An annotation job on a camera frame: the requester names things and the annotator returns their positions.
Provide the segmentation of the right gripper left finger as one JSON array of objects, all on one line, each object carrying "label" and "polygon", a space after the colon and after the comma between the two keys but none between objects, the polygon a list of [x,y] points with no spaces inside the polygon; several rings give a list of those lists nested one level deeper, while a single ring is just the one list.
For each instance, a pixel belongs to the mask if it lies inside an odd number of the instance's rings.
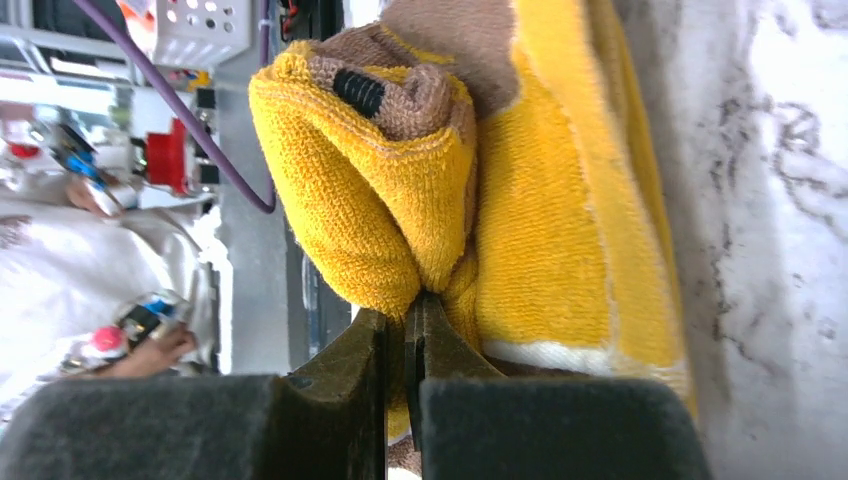
[{"label": "right gripper left finger", "polygon": [[1,442],[5,479],[381,479],[386,318],[275,375],[63,380]]}]

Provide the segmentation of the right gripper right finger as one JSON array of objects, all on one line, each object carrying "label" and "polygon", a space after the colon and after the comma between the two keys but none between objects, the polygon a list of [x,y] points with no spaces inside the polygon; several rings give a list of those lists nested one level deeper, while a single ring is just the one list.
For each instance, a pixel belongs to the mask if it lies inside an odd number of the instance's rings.
[{"label": "right gripper right finger", "polygon": [[421,294],[405,332],[415,449],[427,479],[707,479],[693,421],[640,379],[503,375]]}]

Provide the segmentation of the yellow towel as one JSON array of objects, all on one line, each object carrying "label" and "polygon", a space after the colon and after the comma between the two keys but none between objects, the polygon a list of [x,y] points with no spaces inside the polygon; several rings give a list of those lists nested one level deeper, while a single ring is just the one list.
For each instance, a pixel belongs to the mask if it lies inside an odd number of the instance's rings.
[{"label": "yellow towel", "polygon": [[661,179],[609,1],[395,1],[249,84],[291,230],[387,321],[389,465],[423,479],[410,307],[503,375],[650,380],[697,413]]}]

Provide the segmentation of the white perforated basket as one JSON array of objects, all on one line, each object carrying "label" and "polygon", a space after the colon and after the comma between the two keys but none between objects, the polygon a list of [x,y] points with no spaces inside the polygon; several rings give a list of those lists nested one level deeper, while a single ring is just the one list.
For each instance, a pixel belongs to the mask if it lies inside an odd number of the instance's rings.
[{"label": "white perforated basket", "polygon": [[243,0],[157,1],[156,65],[210,71],[249,49],[256,29],[254,7]]}]

